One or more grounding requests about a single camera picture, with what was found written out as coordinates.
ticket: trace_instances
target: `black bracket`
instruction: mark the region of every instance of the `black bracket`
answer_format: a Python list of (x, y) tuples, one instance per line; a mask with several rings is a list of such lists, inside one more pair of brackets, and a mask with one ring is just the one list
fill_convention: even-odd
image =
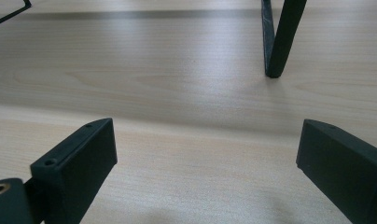
[(377, 223), (376, 147), (307, 119), (297, 165), (353, 223)]
[(112, 119), (82, 126), (32, 163), (32, 178), (0, 180), (0, 223), (78, 224), (117, 163)]
[(307, 0), (285, 0), (275, 35), (271, 0), (261, 0), (264, 66), (267, 77), (282, 75), (306, 3)]
[(12, 12), (8, 15), (6, 15), (5, 17), (1, 18), (0, 19), (0, 23), (4, 22), (4, 21), (7, 21), (15, 16), (17, 16), (18, 14), (22, 13), (24, 10), (30, 8), (32, 6), (31, 2), (29, 0), (23, 0), (23, 2), (25, 3), (25, 6), (18, 9), (17, 11), (15, 12)]

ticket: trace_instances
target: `black frame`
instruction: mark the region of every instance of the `black frame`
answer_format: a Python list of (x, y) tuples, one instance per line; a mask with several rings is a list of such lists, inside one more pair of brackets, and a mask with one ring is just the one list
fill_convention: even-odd
[(261, 0), (264, 65), (267, 77), (282, 75), (306, 3), (307, 0), (285, 0), (275, 35), (271, 0)]
[(0, 23), (4, 22), (4, 21), (7, 21), (15, 16), (17, 16), (18, 14), (22, 13), (24, 10), (30, 8), (32, 6), (31, 2), (29, 0), (23, 0), (23, 2), (25, 3), (25, 6), (18, 9), (17, 11), (14, 11), (8, 15), (6, 15), (5, 17), (1, 18), (0, 19)]

